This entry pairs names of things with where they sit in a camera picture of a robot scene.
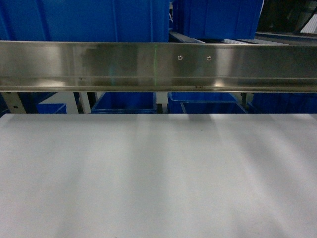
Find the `blue plastic bin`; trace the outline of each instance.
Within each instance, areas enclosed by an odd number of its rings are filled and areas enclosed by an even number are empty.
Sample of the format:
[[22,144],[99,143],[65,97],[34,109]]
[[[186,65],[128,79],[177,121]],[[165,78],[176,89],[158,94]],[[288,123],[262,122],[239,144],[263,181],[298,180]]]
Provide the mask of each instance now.
[[67,107],[63,103],[43,103],[36,105],[38,113],[41,114],[66,114]]
[[183,113],[181,103],[237,102],[230,93],[168,93],[168,110],[170,113]]
[[104,93],[91,113],[156,113],[155,93]]
[[263,0],[176,0],[174,31],[193,38],[253,39]]
[[317,94],[255,93],[250,113],[317,113]]
[[188,114],[219,114],[219,113],[247,113],[237,103],[181,103],[184,113]]
[[0,39],[167,42],[169,0],[0,0]]

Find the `white conveyor belt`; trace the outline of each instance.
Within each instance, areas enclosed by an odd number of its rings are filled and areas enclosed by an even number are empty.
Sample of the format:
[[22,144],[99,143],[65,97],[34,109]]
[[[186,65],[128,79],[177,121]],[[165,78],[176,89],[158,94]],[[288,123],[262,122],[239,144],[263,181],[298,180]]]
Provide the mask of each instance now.
[[317,115],[5,115],[1,238],[316,238]]

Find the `metal frame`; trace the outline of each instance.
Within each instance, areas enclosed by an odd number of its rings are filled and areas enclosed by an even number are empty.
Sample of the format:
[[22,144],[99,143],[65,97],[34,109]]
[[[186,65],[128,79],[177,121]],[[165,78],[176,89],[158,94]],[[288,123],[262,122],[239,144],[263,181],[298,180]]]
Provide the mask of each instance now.
[[316,45],[0,41],[0,91],[317,92]]

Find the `metal bracket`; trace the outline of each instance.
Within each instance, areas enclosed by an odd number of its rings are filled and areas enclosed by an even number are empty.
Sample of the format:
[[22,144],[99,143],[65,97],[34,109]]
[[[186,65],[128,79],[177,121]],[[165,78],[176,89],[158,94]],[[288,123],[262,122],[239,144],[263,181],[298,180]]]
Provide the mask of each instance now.
[[26,113],[18,93],[1,93],[11,113]]

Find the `blue storage crate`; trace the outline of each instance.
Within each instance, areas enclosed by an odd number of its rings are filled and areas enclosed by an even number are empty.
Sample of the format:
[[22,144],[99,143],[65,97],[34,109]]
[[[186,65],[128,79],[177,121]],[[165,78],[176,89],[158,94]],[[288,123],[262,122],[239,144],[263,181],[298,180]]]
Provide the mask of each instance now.
[[219,113],[247,113],[243,107],[237,103],[181,103],[184,113],[188,114],[219,114]]
[[263,0],[176,0],[174,31],[193,38],[253,39]]
[[249,109],[248,109],[248,112],[249,113],[252,113],[252,114],[258,114],[258,113],[263,113],[261,112],[259,109],[257,109],[255,106],[253,106],[252,103],[247,103]]
[[66,114],[67,107],[63,103],[43,103],[36,105],[38,113],[41,114]]
[[168,93],[170,113],[183,113],[182,102],[237,102],[237,99],[230,93]]
[[0,0],[0,39],[167,42],[169,0]]
[[103,93],[91,113],[156,113],[155,93]]
[[317,113],[317,94],[255,93],[251,105],[250,113]]

